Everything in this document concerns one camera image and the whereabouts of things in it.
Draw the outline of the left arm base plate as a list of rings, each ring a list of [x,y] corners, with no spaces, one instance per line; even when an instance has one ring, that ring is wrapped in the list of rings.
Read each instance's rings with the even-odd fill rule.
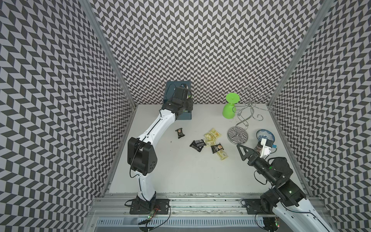
[[[144,201],[137,197],[131,203],[129,213],[131,215],[149,215],[154,210],[156,215],[167,215],[169,212],[169,199],[155,199],[150,202]]]

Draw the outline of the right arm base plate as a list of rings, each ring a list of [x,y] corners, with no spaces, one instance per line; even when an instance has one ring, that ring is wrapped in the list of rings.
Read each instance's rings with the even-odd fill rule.
[[[247,210],[249,215],[273,215],[272,205],[265,199],[242,199],[240,204]]]

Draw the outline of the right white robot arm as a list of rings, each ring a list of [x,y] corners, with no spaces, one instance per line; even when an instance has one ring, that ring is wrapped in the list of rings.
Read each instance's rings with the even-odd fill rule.
[[[247,164],[271,184],[260,197],[262,213],[278,216],[294,232],[334,231],[290,179],[293,170],[285,157],[264,159],[252,148],[238,144],[237,149],[241,159],[248,160]]]

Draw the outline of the dark teal drawer box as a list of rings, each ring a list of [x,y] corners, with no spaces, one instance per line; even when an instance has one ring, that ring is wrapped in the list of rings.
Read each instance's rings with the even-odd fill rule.
[[[191,90],[191,81],[168,81],[165,86],[163,103],[169,100],[175,93],[176,87],[183,87]],[[178,120],[191,120],[192,111],[185,110]]]

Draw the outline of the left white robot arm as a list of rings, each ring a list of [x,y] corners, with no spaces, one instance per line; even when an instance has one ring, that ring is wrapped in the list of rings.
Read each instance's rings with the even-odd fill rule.
[[[175,87],[174,94],[159,110],[159,115],[139,137],[128,141],[129,176],[138,179],[137,202],[152,209],[156,202],[156,191],[149,174],[157,164],[155,147],[165,131],[185,112],[193,110],[191,90],[185,85]]]

